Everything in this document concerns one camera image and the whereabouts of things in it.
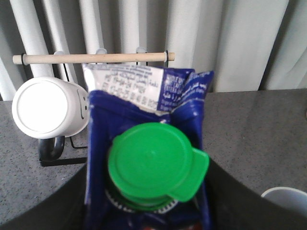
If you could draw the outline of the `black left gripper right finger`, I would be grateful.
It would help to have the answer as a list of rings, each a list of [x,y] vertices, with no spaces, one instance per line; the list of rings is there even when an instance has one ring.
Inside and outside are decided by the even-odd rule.
[[[262,198],[210,160],[206,175],[215,230],[305,230],[306,217]]]

